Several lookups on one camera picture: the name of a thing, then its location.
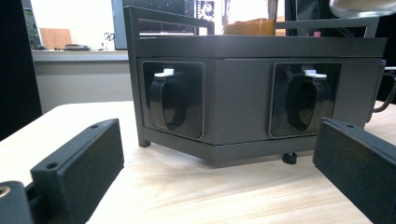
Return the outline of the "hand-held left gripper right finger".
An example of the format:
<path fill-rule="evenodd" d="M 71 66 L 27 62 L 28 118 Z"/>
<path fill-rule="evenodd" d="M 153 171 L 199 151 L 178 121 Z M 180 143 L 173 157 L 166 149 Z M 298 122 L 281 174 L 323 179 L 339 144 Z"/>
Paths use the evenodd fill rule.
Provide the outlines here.
<path fill-rule="evenodd" d="M 313 163 L 374 224 L 396 224 L 396 146 L 324 119 Z"/>

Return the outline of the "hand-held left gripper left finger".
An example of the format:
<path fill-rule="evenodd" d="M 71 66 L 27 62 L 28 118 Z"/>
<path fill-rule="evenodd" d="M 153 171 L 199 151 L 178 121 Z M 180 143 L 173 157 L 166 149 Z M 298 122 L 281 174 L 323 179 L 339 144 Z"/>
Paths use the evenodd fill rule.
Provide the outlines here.
<path fill-rule="evenodd" d="M 85 224 L 123 169 L 120 123 L 89 126 L 31 169 L 38 224 Z"/>

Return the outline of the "dark grey corner rack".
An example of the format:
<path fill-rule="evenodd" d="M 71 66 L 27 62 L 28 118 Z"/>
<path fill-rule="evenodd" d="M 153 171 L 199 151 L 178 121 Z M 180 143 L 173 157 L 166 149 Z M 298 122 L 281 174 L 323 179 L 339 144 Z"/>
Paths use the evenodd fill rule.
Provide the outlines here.
<path fill-rule="evenodd" d="M 143 37 L 141 21 L 198 27 L 181 15 L 124 10 L 138 143 L 211 162 L 311 150 L 325 118 L 371 118 L 386 42 L 375 21 L 361 37 Z"/>

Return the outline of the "grey window counter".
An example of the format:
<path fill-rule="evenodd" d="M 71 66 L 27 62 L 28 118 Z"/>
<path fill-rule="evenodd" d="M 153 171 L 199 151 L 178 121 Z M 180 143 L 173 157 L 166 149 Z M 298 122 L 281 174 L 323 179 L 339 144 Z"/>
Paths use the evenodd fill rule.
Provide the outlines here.
<path fill-rule="evenodd" d="M 131 101 L 124 50 L 32 52 L 43 112 L 66 104 Z"/>

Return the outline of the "dark flat dish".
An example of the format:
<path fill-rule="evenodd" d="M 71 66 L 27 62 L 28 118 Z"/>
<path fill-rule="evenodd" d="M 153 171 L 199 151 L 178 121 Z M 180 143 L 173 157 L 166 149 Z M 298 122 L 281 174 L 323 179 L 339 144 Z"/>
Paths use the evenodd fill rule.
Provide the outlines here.
<path fill-rule="evenodd" d="M 86 46 L 86 45 L 79 45 L 79 44 L 66 44 L 66 45 L 64 45 L 63 50 L 90 51 L 91 47 Z"/>

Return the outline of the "black curtain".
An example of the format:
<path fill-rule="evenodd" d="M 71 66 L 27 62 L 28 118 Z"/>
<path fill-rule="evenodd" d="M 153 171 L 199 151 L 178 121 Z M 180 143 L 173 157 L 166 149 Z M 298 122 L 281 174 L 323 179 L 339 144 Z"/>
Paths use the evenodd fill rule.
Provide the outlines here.
<path fill-rule="evenodd" d="M 21 0 L 0 0 L 0 141 L 42 115 Z"/>

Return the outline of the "brown board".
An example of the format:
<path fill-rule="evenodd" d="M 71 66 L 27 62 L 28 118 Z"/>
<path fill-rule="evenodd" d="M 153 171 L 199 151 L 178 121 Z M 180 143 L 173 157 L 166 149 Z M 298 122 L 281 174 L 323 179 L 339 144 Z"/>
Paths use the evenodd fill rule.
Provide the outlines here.
<path fill-rule="evenodd" d="M 41 43 L 47 49 L 63 48 L 66 44 L 72 44 L 72 36 L 69 29 L 40 28 Z"/>

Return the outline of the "black and white poster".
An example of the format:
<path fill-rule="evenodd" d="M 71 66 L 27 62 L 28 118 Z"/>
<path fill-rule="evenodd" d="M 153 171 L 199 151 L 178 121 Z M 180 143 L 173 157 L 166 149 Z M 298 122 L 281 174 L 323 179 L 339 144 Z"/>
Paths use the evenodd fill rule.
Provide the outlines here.
<path fill-rule="evenodd" d="M 213 21 L 215 19 L 215 1 L 197 0 L 196 18 L 206 21 Z"/>

